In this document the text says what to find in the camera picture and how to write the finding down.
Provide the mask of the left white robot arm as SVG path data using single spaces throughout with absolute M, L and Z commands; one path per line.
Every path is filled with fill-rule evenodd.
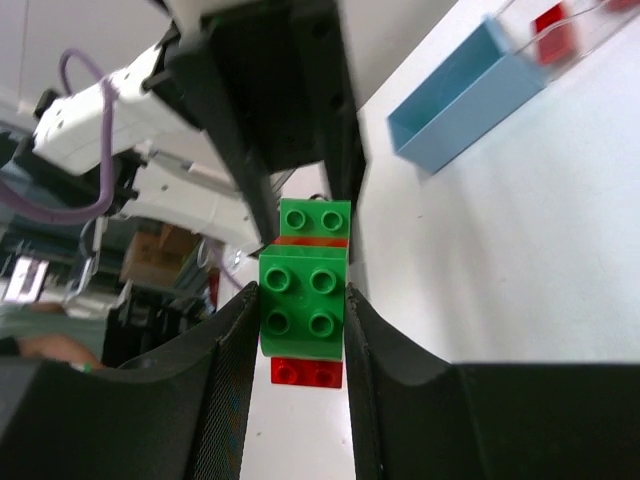
M 322 163 L 330 196 L 358 200 L 366 169 L 335 1 L 163 1 L 171 24 L 79 92 L 45 91 L 17 163 L 67 209 L 3 186 L 16 214 L 80 225 L 124 214 L 247 253 L 285 223 L 274 174 Z

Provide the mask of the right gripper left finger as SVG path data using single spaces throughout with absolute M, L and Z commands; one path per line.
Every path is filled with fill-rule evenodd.
M 211 318 L 118 369 L 1 362 L 5 479 L 236 479 L 259 330 L 249 283 Z

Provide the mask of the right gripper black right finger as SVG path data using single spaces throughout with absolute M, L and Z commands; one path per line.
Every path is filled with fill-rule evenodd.
M 360 479 L 635 479 L 639 368 L 450 363 L 346 290 Z

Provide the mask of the red green top lego stack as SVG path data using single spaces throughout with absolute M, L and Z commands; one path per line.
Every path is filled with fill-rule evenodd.
M 351 203 L 285 198 L 259 255 L 260 346 L 271 382 L 339 389 Z

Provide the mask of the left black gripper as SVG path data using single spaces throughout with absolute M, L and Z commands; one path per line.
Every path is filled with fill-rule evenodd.
M 351 202 L 350 261 L 364 259 L 357 204 L 366 158 L 336 1 L 247 1 L 201 13 L 203 34 L 165 67 L 217 150 L 264 244 L 276 236 L 270 174 L 322 161 Z

